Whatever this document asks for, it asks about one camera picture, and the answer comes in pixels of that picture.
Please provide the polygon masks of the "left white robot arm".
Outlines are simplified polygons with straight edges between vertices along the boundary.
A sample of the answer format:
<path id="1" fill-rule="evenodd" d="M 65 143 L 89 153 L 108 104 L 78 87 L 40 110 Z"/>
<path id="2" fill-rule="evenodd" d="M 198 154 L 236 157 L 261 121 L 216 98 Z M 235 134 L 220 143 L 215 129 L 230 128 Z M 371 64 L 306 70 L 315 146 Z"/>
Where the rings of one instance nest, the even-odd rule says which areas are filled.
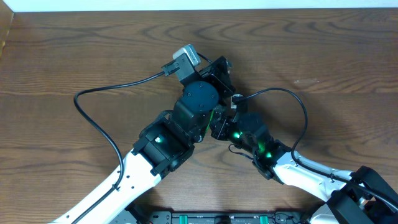
<path id="1" fill-rule="evenodd" d="M 172 110 L 162 111 L 145 127 L 133 149 L 119 158 L 119 166 L 82 201 L 55 223 L 111 223 L 136 198 L 155 187 L 190 156 L 208 131 L 217 136 L 235 92 L 230 65 L 219 57 L 197 71 L 187 54 L 163 66 L 162 74 L 176 74 L 183 94 Z"/>

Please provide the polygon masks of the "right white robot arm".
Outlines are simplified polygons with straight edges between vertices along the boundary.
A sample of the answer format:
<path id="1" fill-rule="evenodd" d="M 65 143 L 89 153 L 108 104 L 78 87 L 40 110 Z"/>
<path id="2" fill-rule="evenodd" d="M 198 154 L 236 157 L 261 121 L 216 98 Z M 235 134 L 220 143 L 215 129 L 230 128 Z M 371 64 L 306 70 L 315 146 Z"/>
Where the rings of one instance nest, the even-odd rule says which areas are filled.
<path id="1" fill-rule="evenodd" d="M 311 161 L 275 140 L 256 113 L 236 110 L 234 116 L 217 106 L 211 135 L 244 149 L 266 179 L 300 188 L 323 201 L 304 223 L 397 223 L 397 192 L 372 168 L 334 169 Z"/>

